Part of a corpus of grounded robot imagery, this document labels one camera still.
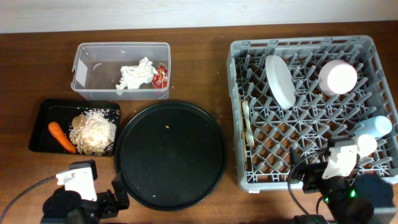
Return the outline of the peanut shells and rice scraps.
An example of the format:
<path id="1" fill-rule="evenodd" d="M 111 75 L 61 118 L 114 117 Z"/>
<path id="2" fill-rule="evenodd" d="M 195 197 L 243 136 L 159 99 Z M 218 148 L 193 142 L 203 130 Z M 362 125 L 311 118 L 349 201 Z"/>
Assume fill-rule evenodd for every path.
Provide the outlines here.
<path id="1" fill-rule="evenodd" d="M 87 156 L 110 156 L 118 115 L 118 110 L 89 109 L 74 117 L 68 137 L 77 152 Z"/>

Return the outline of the white plastic fork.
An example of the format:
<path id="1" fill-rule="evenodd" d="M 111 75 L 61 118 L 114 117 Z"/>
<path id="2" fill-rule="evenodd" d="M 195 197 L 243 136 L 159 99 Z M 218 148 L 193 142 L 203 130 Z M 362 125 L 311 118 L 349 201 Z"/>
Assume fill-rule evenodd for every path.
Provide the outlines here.
<path id="1" fill-rule="evenodd" d="M 250 122 L 250 114 L 249 114 L 249 103 L 248 101 L 244 100 L 242 102 L 242 110 L 244 114 L 244 120 L 246 123 L 246 132 L 245 132 L 245 137 L 246 137 L 246 142 L 250 147 L 253 147 L 254 145 L 254 136 L 253 132 L 251 130 L 251 122 Z"/>

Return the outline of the orange carrot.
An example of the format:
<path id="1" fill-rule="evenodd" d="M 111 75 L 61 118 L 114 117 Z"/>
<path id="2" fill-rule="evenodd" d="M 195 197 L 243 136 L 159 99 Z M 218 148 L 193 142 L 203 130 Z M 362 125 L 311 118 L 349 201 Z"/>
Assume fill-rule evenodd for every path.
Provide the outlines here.
<path id="1" fill-rule="evenodd" d="M 63 148 L 71 153 L 76 154 L 76 149 L 73 144 L 68 140 L 60 125 L 56 122 L 51 122 L 48 125 L 51 135 L 63 146 Z"/>

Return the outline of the grey plate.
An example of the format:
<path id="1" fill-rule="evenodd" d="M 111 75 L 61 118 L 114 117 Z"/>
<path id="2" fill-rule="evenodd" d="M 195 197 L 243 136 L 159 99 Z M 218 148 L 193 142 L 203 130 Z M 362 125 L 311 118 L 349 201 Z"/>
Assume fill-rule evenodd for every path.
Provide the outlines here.
<path id="1" fill-rule="evenodd" d="M 266 75 L 272 94 L 281 108 L 288 110 L 296 102 L 292 75 L 284 60 L 277 55 L 266 57 Z"/>

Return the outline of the pink bowl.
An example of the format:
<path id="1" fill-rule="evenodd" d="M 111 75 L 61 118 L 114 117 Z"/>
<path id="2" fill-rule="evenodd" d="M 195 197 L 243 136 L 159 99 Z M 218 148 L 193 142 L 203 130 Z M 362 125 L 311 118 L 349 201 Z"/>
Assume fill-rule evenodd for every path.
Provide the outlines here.
<path id="1" fill-rule="evenodd" d="M 358 73 L 349 63 L 333 60 L 322 67 L 318 80 L 320 89 L 326 95 L 342 95 L 355 87 Z"/>

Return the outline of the white tissue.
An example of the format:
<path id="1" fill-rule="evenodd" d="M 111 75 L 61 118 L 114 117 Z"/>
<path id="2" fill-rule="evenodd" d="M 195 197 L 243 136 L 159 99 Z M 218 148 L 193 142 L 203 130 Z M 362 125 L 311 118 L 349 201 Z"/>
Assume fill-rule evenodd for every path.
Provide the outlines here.
<path id="1" fill-rule="evenodd" d="M 150 83 L 153 76 L 158 74 L 158 71 L 152 64 L 152 61 L 144 57 L 139 61 L 138 65 L 121 67 L 120 71 L 122 77 L 119 84 L 116 85 L 116 89 L 136 90 L 139 89 L 143 83 Z"/>

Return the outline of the red snack wrapper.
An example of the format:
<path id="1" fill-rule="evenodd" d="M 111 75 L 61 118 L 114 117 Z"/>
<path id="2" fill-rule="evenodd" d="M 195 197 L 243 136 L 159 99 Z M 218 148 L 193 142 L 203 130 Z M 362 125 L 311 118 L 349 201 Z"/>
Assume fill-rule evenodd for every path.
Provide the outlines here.
<path id="1" fill-rule="evenodd" d="M 152 79 L 152 87 L 155 89 L 166 88 L 168 85 L 169 71 L 164 64 L 160 64 L 157 68 L 157 73 Z"/>

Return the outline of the white cup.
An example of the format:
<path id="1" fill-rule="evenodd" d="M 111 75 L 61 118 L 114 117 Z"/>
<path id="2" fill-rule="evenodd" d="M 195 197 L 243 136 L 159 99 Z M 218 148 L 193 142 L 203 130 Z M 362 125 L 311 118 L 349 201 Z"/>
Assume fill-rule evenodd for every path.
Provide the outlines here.
<path id="1" fill-rule="evenodd" d="M 377 141 L 371 135 L 362 134 L 360 136 L 355 136 L 353 139 L 358 147 L 358 155 L 360 158 L 369 156 L 377 149 Z"/>

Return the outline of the wooden chopstick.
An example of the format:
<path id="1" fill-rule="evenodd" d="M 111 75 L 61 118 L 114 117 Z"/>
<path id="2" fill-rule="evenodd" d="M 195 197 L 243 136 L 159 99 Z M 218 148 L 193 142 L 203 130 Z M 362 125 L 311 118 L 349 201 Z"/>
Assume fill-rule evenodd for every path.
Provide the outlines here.
<path id="1" fill-rule="evenodd" d="M 243 159 L 246 162 L 247 161 L 247 151 L 246 151 L 246 137 L 245 137 L 245 131 L 244 131 L 244 115 L 243 115 L 243 109 L 242 109 L 242 101 L 241 101 L 241 95 L 238 93 L 238 100 L 239 100 L 239 108 L 241 110 L 241 126 L 242 126 L 242 139 L 243 139 Z"/>

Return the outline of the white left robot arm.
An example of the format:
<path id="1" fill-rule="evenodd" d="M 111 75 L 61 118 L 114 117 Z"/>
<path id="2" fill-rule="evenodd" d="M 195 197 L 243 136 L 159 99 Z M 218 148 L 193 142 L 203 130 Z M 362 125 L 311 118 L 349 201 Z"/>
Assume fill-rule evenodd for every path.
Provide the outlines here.
<path id="1" fill-rule="evenodd" d="M 74 162 L 69 169 L 31 185 L 17 195 L 1 214 L 3 220 L 10 208 L 26 193 L 36 187 L 56 180 L 60 187 L 44 202 L 41 223 L 100 223 L 103 219 L 118 216 L 119 211 L 130 206 L 127 190 L 121 173 L 111 181 L 113 190 L 98 193 L 95 180 L 98 178 L 96 162 Z"/>

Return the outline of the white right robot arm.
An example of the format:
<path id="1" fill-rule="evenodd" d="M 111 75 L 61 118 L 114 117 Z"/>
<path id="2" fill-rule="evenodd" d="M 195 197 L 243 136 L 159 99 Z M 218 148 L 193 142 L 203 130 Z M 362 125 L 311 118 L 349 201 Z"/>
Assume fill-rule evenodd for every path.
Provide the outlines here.
<path id="1" fill-rule="evenodd" d="M 368 134 L 331 138 L 327 146 L 307 156 L 289 150 L 287 183 L 302 182 L 306 194 L 320 193 L 335 223 L 390 223 L 397 214 L 392 184 L 375 174 L 351 177 L 360 159 L 377 148 Z"/>

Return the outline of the grey dishwasher rack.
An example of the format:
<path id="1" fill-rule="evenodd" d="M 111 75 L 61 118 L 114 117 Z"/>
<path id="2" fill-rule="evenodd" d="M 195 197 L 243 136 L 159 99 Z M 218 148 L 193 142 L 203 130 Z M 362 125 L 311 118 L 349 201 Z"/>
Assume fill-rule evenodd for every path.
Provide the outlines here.
<path id="1" fill-rule="evenodd" d="M 266 77 L 266 57 L 287 64 L 296 102 L 288 110 L 272 95 Z M 326 96 L 318 84 L 322 67 L 343 60 L 358 73 L 356 86 L 340 96 Z M 376 45 L 367 35 L 237 40 L 226 61 L 234 123 L 234 151 L 239 188 L 245 192 L 287 189 L 289 150 L 307 156 L 330 138 L 352 136 L 357 122 L 375 116 L 397 124 L 397 110 Z M 241 101 L 248 101 L 254 145 L 246 142 L 243 159 Z"/>

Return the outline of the clear plastic waste bin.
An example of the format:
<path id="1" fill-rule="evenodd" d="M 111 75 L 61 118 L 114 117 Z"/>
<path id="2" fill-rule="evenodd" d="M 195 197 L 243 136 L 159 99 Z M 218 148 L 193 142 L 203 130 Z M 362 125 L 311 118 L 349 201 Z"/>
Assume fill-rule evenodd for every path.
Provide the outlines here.
<path id="1" fill-rule="evenodd" d="M 71 88 L 86 100 L 166 100 L 169 86 L 155 89 L 143 83 L 138 89 L 118 90 L 123 66 L 138 66 L 148 58 L 157 68 L 171 71 L 170 45 L 166 42 L 93 42 L 78 46 Z"/>

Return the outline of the round black serving tray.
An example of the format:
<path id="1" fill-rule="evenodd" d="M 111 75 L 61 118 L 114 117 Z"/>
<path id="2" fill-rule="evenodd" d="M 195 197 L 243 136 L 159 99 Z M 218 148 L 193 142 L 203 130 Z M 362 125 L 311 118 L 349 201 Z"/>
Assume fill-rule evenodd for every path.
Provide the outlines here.
<path id="1" fill-rule="evenodd" d="M 150 105 L 118 136 L 116 173 L 137 202 L 160 211 L 191 207 L 214 191 L 227 163 L 222 129 L 184 101 Z"/>

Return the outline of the light blue cup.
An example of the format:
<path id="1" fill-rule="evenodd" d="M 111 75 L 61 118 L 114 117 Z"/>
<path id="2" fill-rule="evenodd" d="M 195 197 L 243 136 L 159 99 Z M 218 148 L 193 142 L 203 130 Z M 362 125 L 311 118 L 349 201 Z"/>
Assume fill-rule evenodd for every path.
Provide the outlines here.
<path id="1" fill-rule="evenodd" d="M 368 134 L 374 138 L 381 138 L 392 131 L 392 123 L 385 116 L 375 116 L 358 122 L 355 126 L 355 136 Z"/>

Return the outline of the black rectangular tray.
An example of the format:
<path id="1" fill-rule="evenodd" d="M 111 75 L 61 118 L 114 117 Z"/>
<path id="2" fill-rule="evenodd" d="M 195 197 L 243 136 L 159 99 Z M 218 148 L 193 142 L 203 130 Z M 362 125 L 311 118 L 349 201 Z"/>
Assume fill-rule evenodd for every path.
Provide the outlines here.
<path id="1" fill-rule="evenodd" d="M 119 131 L 121 109 L 117 103 L 110 101 L 78 101 L 78 100 L 44 100 L 39 108 L 37 119 L 29 141 L 32 152 L 48 152 L 68 154 L 68 151 L 52 136 L 48 129 L 50 122 L 58 123 L 66 137 L 72 130 L 72 120 L 80 114 L 99 111 L 104 118 L 116 125 Z"/>

